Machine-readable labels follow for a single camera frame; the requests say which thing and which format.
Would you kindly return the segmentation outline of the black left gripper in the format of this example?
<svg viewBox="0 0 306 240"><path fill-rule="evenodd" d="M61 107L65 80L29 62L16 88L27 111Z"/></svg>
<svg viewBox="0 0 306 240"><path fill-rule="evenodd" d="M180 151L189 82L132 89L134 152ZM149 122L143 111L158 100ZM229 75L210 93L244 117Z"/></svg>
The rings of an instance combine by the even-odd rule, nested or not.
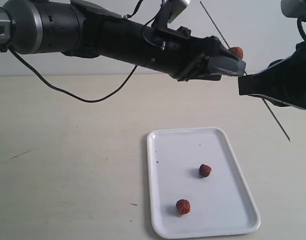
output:
<svg viewBox="0 0 306 240"><path fill-rule="evenodd" d="M143 52L148 54L143 67L168 74L180 82L218 81L221 75L242 76L245 72L246 63L216 36L194 37L184 26L177 30L144 26L142 38Z"/></svg>

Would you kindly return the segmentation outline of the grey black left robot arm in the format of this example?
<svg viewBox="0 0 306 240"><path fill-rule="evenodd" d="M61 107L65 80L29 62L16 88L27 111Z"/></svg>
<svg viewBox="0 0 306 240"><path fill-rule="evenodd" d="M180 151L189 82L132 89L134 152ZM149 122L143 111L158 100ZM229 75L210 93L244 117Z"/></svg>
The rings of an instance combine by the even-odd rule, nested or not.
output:
<svg viewBox="0 0 306 240"><path fill-rule="evenodd" d="M84 0L9 0L0 7L0 48L22 55L105 56L178 81L242 76L245 62L217 37L194 37L183 26L168 28L185 7L182 1L164 1L153 23L144 25Z"/></svg>

